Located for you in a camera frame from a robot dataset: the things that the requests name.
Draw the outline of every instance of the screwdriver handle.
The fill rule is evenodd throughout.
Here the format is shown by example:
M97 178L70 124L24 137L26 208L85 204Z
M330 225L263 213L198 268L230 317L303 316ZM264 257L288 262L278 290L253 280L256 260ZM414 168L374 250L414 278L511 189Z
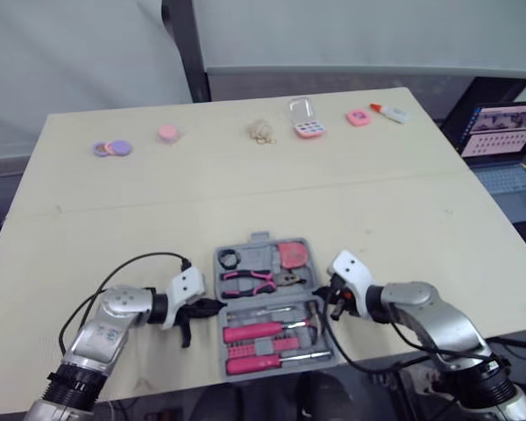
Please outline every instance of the screwdriver handle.
M282 333L281 322L256 323L240 327L225 327L224 342L238 342L239 340L263 338Z
M229 375L242 375L244 373L253 373L255 371L280 367L281 357L278 354L234 358L226 361L226 371Z

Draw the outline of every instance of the white curtain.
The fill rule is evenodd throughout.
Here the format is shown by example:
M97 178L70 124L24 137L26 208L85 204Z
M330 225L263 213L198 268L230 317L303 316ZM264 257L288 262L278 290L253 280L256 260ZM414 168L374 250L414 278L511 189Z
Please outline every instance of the white curtain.
M0 158L30 154L50 113L189 103L160 7L0 0Z

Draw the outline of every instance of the purple lid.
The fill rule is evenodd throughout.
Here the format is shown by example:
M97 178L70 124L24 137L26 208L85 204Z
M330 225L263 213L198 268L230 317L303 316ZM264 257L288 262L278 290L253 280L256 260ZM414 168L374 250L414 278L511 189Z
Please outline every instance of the purple lid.
M108 151L111 150L115 155L124 156L132 151L132 145L125 140L115 140L107 145Z

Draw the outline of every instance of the purple disc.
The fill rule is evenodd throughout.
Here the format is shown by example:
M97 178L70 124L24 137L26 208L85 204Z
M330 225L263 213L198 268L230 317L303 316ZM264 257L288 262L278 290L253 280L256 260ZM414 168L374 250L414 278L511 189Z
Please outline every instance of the purple disc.
M132 145L125 140L115 140L109 143L109 149L115 153L115 155L128 155L132 151Z
M104 142L97 142L92 147L94 149L94 153L97 156L108 156L109 155L109 152L107 152L105 150L105 143Z

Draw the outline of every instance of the laptop keyboard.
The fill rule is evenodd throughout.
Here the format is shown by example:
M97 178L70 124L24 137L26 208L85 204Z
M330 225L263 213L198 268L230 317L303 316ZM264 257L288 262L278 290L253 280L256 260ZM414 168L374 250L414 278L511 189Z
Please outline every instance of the laptop keyboard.
M475 175L492 195L526 190L526 169L519 165L477 170Z

